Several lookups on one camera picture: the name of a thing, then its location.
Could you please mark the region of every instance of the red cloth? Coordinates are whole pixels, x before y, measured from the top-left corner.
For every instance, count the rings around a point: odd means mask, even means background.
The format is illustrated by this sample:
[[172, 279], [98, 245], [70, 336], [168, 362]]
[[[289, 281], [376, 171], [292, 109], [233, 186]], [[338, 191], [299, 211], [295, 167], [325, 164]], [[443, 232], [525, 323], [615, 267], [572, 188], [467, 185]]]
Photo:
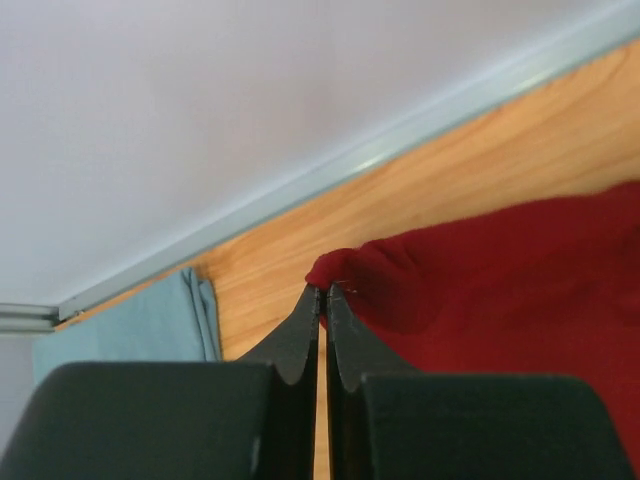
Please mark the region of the red cloth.
[[640, 473], [640, 182], [336, 250], [306, 279], [424, 371], [582, 378]]

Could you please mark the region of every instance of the black plastic object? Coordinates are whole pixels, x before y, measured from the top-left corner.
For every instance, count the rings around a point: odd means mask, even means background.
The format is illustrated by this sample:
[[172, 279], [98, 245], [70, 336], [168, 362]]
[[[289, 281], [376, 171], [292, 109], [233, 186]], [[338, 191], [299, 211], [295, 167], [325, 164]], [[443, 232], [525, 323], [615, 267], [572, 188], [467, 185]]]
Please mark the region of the black plastic object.
[[576, 379], [426, 375], [307, 286], [235, 362], [87, 363], [36, 391], [0, 480], [312, 478], [318, 319], [327, 313], [334, 480], [629, 480], [607, 412]]
[[307, 287], [239, 361], [58, 369], [33, 396], [0, 478], [308, 480], [319, 300]]
[[426, 375], [328, 297], [334, 480], [627, 480], [609, 416], [562, 376]]

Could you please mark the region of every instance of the wood grain surface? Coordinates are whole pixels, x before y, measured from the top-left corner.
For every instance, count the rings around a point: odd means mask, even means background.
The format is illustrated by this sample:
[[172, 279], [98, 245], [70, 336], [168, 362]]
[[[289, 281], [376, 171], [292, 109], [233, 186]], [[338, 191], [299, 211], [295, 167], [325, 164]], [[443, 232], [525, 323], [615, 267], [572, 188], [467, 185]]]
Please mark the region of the wood grain surface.
[[[527, 200], [595, 192], [638, 178], [640, 41], [187, 265], [214, 282], [224, 354], [234, 359], [291, 311], [305, 274], [325, 252]], [[315, 478], [326, 479], [324, 342], [321, 351]]]

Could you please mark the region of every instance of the folded fabric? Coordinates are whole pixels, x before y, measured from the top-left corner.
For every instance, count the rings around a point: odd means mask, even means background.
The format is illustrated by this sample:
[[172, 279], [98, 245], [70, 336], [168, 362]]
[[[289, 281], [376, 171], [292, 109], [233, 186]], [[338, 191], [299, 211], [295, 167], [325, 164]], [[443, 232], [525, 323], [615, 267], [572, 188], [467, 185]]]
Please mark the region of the folded fabric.
[[640, 183], [337, 250], [307, 281], [424, 371], [582, 378], [640, 474]]
[[222, 360], [209, 281], [183, 269], [124, 302], [34, 343], [36, 384], [77, 361]]

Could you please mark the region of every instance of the blue fabric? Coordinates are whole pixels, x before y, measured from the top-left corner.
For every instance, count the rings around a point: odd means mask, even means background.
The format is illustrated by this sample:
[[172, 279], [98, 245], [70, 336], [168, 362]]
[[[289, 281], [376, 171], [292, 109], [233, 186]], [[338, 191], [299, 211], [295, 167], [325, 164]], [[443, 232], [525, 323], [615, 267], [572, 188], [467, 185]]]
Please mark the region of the blue fabric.
[[65, 363], [93, 360], [222, 360], [211, 283], [186, 268], [84, 322], [38, 339], [35, 383]]

